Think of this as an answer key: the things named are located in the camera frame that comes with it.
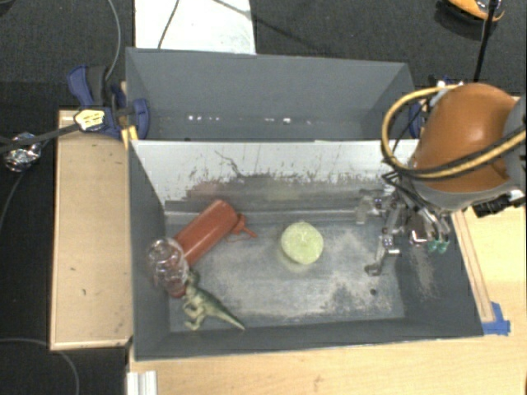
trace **black stand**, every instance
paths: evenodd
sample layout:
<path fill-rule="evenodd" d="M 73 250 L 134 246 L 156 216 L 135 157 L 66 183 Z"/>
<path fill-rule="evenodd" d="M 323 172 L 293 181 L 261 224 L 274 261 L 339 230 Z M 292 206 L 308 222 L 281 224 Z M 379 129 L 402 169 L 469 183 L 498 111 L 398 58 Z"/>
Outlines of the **black stand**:
<path fill-rule="evenodd" d="M 474 82 L 479 81 L 479 74 L 481 73 L 481 66 L 483 65 L 483 58 L 485 57 L 485 50 L 487 49 L 488 37 L 491 34 L 492 19 L 494 19 L 494 11 L 498 5 L 498 0 L 490 0 L 488 4 L 488 16 L 483 24 L 483 37 L 481 39 L 481 47 L 479 48 L 478 62 L 476 64 L 476 72 L 474 73 Z"/>

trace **toy dinosaur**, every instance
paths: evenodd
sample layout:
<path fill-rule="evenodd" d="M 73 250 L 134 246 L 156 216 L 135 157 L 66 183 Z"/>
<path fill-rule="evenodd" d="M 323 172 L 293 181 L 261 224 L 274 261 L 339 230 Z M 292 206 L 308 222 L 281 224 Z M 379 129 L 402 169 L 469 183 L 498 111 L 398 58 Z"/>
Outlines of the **toy dinosaur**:
<path fill-rule="evenodd" d="M 207 316 L 213 316 L 245 330 L 243 323 L 231 314 L 220 300 L 209 292 L 198 288 L 198 281 L 199 274 L 191 269 L 184 296 L 183 311 L 192 320 L 186 321 L 185 326 L 196 331 Z"/>

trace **gray plastic tub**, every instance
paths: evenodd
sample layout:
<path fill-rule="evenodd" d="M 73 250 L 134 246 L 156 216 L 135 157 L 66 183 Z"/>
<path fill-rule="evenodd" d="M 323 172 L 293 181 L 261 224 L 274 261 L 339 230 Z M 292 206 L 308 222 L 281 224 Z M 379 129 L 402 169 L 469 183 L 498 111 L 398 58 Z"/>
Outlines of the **gray plastic tub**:
<path fill-rule="evenodd" d="M 390 191 L 378 130 L 382 109 L 411 88 L 406 66 L 129 50 L 127 80 L 153 116 L 149 139 L 129 150 L 137 360 L 482 335 L 456 240 L 428 254 L 401 239 L 401 256 L 380 276 L 364 271 L 383 220 L 357 224 L 355 210 L 364 192 Z M 254 87 L 256 100 L 247 97 Z M 401 156 L 414 146 L 402 142 Z M 153 285 L 146 249 L 217 198 L 245 214 L 258 238 L 224 239 L 196 269 L 246 329 L 208 318 L 193 332 L 181 300 Z M 322 256 L 307 267 L 280 249 L 296 221 L 324 236 Z"/>

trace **round sponge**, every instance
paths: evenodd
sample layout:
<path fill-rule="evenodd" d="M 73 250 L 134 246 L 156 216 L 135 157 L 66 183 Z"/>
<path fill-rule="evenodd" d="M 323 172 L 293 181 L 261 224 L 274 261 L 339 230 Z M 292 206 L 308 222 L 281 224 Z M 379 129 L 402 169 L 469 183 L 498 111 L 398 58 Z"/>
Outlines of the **round sponge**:
<path fill-rule="evenodd" d="M 302 265 L 316 261 L 324 249 L 322 234 L 307 222 L 289 225 L 282 233 L 280 243 L 284 253 Z"/>

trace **blue tape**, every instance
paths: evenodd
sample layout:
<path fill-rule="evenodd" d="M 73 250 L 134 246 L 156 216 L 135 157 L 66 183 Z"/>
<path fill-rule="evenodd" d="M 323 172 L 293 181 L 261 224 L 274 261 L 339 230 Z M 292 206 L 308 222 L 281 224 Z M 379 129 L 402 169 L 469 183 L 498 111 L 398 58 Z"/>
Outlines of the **blue tape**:
<path fill-rule="evenodd" d="M 492 310 L 494 311 L 494 322 L 482 323 L 483 333 L 485 335 L 503 335 L 507 337 L 511 332 L 511 321 L 503 318 L 501 307 L 498 303 L 491 301 Z"/>

